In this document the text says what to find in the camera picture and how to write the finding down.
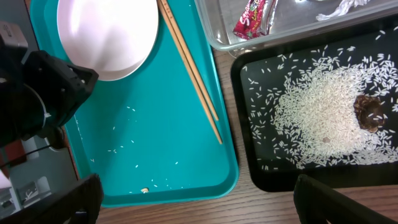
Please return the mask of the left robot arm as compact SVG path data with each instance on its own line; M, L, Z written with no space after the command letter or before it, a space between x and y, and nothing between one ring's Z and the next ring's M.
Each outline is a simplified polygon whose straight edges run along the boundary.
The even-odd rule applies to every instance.
M49 55L31 52L21 63L1 54L1 146L63 126L90 97L99 75Z

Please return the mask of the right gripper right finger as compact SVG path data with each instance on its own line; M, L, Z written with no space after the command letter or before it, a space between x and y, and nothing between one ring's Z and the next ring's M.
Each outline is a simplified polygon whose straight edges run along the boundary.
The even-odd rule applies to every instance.
M397 224L303 174L298 176L295 184L294 204L301 223Z

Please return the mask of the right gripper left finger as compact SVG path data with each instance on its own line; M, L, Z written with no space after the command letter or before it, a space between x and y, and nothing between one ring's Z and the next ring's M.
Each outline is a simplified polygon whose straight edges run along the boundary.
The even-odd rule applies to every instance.
M100 177L97 174L91 174L1 219L1 223L95 223L103 198Z

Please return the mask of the large white round plate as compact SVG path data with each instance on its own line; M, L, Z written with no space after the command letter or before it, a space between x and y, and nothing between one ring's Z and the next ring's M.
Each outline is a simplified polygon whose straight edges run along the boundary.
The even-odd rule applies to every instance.
M134 73L150 55L159 30L156 0L59 0L57 30L74 65L101 81Z

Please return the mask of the red snack wrapper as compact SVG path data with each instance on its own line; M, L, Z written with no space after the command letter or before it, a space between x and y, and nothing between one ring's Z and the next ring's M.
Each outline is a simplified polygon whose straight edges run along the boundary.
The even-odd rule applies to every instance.
M233 34L249 40L268 35L274 23L278 0L250 0L237 21Z

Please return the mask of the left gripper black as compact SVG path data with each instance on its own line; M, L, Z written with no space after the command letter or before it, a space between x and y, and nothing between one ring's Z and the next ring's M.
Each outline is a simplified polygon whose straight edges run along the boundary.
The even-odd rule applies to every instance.
M32 98L22 115L21 136L63 126L90 97L99 75L44 50L31 52L23 65L24 87Z

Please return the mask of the wooden chopstick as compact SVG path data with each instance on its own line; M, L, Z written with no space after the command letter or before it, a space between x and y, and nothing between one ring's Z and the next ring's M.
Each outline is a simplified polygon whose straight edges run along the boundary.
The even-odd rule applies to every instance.
M183 49L183 52L184 52L185 56L187 57L188 64L189 64L189 66L191 67L191 69L193 71L193 75L194 75L194 77L195 77L195 79L196 79L196 81L197 81L197 83L199 85L199 88L200 88L200 90L201 90L201 92L202 92L202 94L203 94L203 96L205 98L205 101L206 101L207 105L209 106L209 109L210 109L212 115L214 116L215 120L218 121L219 117L217 115L217 112L215 110L213 102L212 102L212 100L210 98L210 95L208 93L208 90L207 90L207 88L206 88L206 86L205 86L205 84L204 84L204 82L202 80L200 72L197 69L197 65L196 65L196 63L195 63L195 61L194 61L194 59L193 59L193 57L191 55L191 52L190 52L189 48L187 47L186 41L185 41L185 39L184 39L180 29L179 29L177 21L174 18L172 10L171 10L167 0L160 0L160 4L165 9L165 13L166 13L167 17L169 18L169 21L171 22L171 26L172 26L174 32L177 35L177 39L180 42L180 45L182 46L182 49Z
M212 113L211 113L211 111L209 109L209 106L207 105L207 103L205 101L205 98L204 98L204 96L203 96L203 94L202 94L202 92L201 92L201 90L199 88L199 85L198 85L198 83L197 83L197 81L196 81L196 79L195 79L195 77L193 75L193 71L192 71L191 67L188 64L187 57L185 56L185 54L183 52L183 49L182 49L182 46L180 45L180 42L177 39L177 35L176 35L176 33L174 32L174 30L173 30L173 28L171 26L171 22L169 21L169 18L167 17L167 15L165 13L165 9L160 4L160 0L157 0L157 4L159 6L160 13L161 13L162 17L164 18L164 21L165 21L165 23L167 25L167 28L170 31L170 34L171 34L171 36L172 36L172 38L174 40L175 46L177 47L177 50L178 50L178 52L180 54L180 57L181 57L181 59L183 61L183 64L184 64L184 66L185 66L185 68L186 68L186 70L187 70L187 72L189 74L189 77L190 77L190 79L192 81L193 87L194 87L194 89L195 89L195 91L197 93L197 96L198 96L198 98L200 100L200 103L201 103L202 108L203 108L203 110L204 110L204 112L206 114L206 117L208 118L208 121L209 121L209 123L210 123L210 125L212 127L212 130L213 130L218 142L220 144L222 144L223 140L222 140L220 132L218 131L218 128L216 126L216 120L215 120L214 116L212 115Z

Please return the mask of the white paper napkin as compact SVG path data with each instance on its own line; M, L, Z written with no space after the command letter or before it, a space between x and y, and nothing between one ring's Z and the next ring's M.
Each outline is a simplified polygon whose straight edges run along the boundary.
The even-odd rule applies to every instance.
M326 21L334 17L339 17L349 13L352 7L364 6L369 0L342 0L337 8L331 14L318 14L316 16L317 21Z

